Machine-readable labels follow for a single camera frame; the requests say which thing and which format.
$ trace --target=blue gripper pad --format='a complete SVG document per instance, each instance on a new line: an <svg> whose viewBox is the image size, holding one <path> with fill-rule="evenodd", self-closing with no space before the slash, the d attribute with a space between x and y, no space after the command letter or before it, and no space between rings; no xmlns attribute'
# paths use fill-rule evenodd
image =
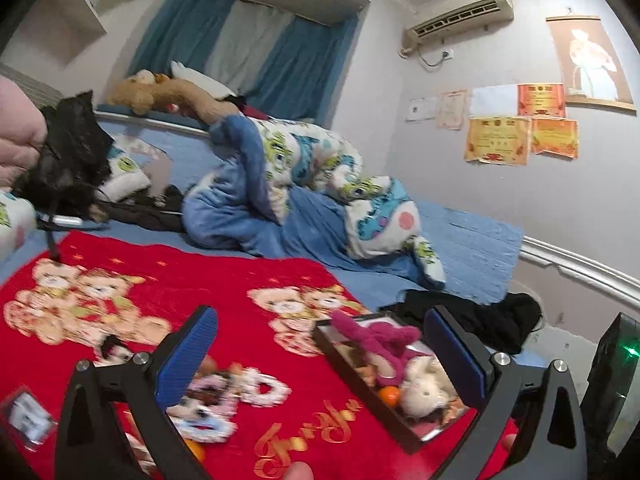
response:
<svg viewBox="0 0 640 480"><path fill-rule="evenodd" d="M431 309L424 316L424 342L444 367L453 387L466 406L484 407L486 381L482 368L442 316Z"/></svg>
<svg viewBox="0 0 640 480"><path fill-rule="evenodd" d="M159 370L156 382L156 401L163 410L180 403L217 332L218 314L207 307L186 335L176 343Z"/></svg>

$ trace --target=white stuffed bunny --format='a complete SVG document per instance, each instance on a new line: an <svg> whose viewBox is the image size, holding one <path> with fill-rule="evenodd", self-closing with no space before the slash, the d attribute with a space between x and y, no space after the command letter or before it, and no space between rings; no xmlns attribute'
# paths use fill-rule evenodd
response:
<svg viewBox="0 0 640 480"><path fill-rule="evenodd" d="M400 384L400 406L405 415L427 416L457 396L436 356L414 357L407 363L404 381Z"/></svg>

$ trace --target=orange ball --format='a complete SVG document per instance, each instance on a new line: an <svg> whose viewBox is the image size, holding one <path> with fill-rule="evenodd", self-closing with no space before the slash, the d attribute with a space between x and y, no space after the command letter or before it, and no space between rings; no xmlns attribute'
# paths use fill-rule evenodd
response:
<svg viewBox="0 0 640 480"><path fill-rule="evenodd" d="M382 399L388 407L395 408L400 401L400 390L396 386L385 386L378 391L378 397Z"/></svg>
<svg viewBox="0 0 640 480"><path fill-rule="evenodd" d="M200 444L193 440L189 440L188 438L184 439L184 443L189 449L191 449L191 452L196 456L198 462L204 461L204 448Z"/></svg>

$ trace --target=green led light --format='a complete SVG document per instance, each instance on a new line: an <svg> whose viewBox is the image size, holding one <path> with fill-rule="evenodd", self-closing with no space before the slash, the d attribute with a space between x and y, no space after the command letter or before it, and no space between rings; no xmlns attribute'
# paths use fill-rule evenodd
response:
<svg viewBox="0 0 640 480"><path fill-rule="evenodd" d="M623 346L622 348L629 352L633 357L640 357L640 352L638 352L638 350L636 350L635 348L631 348L629 346Z"/></svg>

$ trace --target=pink stuffed toy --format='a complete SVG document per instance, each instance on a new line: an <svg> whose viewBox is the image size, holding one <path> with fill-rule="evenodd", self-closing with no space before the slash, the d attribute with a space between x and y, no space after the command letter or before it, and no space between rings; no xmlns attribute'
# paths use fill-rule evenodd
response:
<svg viewBox="0 0 640 480"><path fill-rule="evenodd" d="M420 339L420 331L415 326L396 327L385 321L377 321L364 327L340 310L332 313L331 324L347 339L360 345L370 364L378 366L376 380L380 386L400 385L407 361L424 355L406 347Z"/></svg>

